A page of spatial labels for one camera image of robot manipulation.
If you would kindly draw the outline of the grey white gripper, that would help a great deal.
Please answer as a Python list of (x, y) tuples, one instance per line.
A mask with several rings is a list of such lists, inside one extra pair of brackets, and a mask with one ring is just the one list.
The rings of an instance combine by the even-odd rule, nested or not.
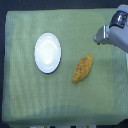
[(108, 25), (103, 25), (97, 33), (93, 36), (93, 41), (97, 45), (115, 45), (115, 37), (114, 37), (115, 29), (114, 27), (109, 27)]

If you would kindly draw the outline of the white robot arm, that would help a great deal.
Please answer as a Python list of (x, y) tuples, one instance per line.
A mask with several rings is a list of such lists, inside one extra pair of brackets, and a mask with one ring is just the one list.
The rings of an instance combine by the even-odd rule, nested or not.
[(128, 5), (117, 8), (108, 25), (102, 26), (93, 36), (96, 44), (111, 44), (128, 53)]

